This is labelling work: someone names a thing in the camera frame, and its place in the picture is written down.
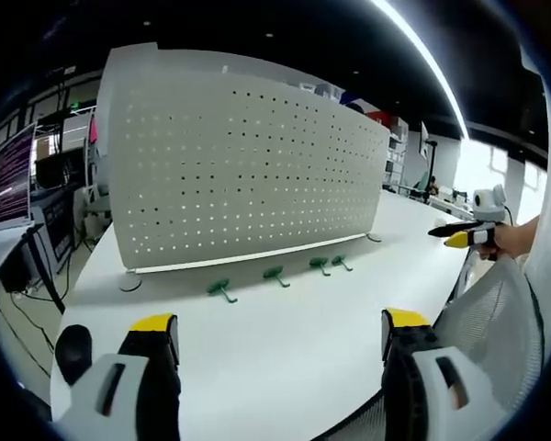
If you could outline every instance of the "led light strip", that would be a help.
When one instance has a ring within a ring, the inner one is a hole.
[[[348,241],[352,241],[353,239],[359,239],[361,237],[365,237],[364,232],[360,234],[354,234],[352,236],[341,237],[339,239],[331,239],[329,241],[324,241],[324,242],[293,246],[282,250],[266,251],[263,253],[254,253],[254,254],[247,254],[247,255],[237,255],[234,257],[223,257],[221,259],[205,260],[201,262],[192,262],[188,264],[175,264],[175,265],[165,265],[165,266],[151,266],[147,268],[135,268],[135,269],[129,270],[128,272],[134,272],[137,274],[162,273],[164,271],[174,271],[176,269],[201,268],[204,266],[233,264],[236,262],[243,262],[245,260],[261,259],[264,257],[271,257],[274,255],[281,255],[281,254],[295,253],[296,251],[310,250],[312,248],[319,248],[325,245],[333,245],[335,243],[348,242]]]
[[[406,37],[408,37],[408,39],[412,42],[417,51],[422,55],[423,59],[433,71],[434,76],[436,76],[437,80],[439,81],[439,84],[443,88],[444,93],[447,95],[447,99],[449,100],[451,108],[455,112],[457,122],[459,123],[461,136],[465,140],[469,139],[466,122],[463,118],[463,113],[461,112],[461,109],[457,104],[457,100],[455,99],[455,94],[453,93],[453,90],[451,90],[451,86],[449,85],[449,83],[447,83],[447,79],[445,78],[443,71],[441,71],[439,64],[437,64],[437,61],[431,55],[431,52],[428,50],[428,48],[424,45],[421,38],[416,34],[416,32],[414,32],[414,29],[410,27],[408,22],[398,13],[398,11],[394,9],[386,0],[371,0],[371,2],[380,11],[386,14],[386,16],[390,20],[392,20],[392,22],[404,33],[404,35],[406,35]]]

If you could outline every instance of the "office floor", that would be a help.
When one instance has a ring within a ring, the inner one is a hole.
[[[83,244],[73,252],[69,271],[70,288],[68,295],[63,299],[63,303],[69,304],[73,301],[73,286],[80,276],[89,255],[90,252]],[[60,295],[63,295],[67,282],[66,266],[62,267],[62,271],[55,275],[54,279],[58,292]],[[43,299],[49,298],[49,294],[43,286],[33,292],[29,292],[29,295]],[[9,294],[4,291],[0,283],[0,310],[2,310],[6,317],[5,320],[0,312],[0,345],[2,346],[6,360],[11,368],[14,369],[15,378],[18,382],[27,389],[32,390],[46,403],[49,403],[51,351],[41,330],[34,327],[25,315],[15,307],[15,304],[37,326],[45,330],[45,334],[54,345],[62,315],[51,301],[32,300],[19,294]],[[12,326],[22,343],[13,335],[8,324]],[[37,362],[33,361],[23,345],[36,358]],[[43,372],[38,364],[42,366],[45,372]]]

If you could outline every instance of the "window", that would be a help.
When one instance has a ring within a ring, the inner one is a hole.
[[[516,218],[519,224],[526,223],[541,213],[546,184],[547,172],[545,170],[532,163],[524,165],[523,194]]]
[[[454,189],[467,192],[471,198],[475,190],[504,186],[508,170],[505,151],[479,141],[462,140],[461,153],[455,172]]]

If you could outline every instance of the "human hand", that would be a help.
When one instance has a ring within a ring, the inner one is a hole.
[[[491,254],[500,257],[507,254],[513,259],[521,254],[528,253],[526,249],[526,238],[522,227],[512,227],[511,225],[496,225],[494,230],[494,242],[496,246],[481,245],[478,249],[479,258],[486,260]]]

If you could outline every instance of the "ceiling light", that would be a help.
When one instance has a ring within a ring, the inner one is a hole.
[[[390,20],[392,20],[392,22],[402,31],[402,33],[406,35],[406,37],[408,37],[410,42],[414,45],[414,47],[429,65],[429,67],[433,71],[434,76],[437,78],[437,81],[443,88],[444,93],[447,95],[447,99],[451,104],[451,108],[455,112],[455,117],[457,118],[457,122],[459,123],[459,129],[461,130],[461,136],[464,139],[468,139],[469,133],[467,132],[466,122],[463,118],[463,113],[461,112],[461,109],[457,104],[457,100],[455,99],[455,94],[453,93],[453,90],[451,90],[451,86],[449,85],[449,83],[447,83],[447,79],[445,78],[443,72],[441,71],[441,68],[439,67],[439,64],[437,64],[437,61],[434,59],[431,52],[424,45],[421,38],[416,34],[416,32],[414,32],[414,29],[410,27],[408,22],[386,0],[370,1],[380,11],[386,14],[386,16]]]
[[[82,126],[82,127],[78,127],[77,129],[66,130],[63,134],[65,134],[65,133],[71,133],[72,131],[81,130],[81,129],[87,129],[87,128],[88,128],[88,126]]]

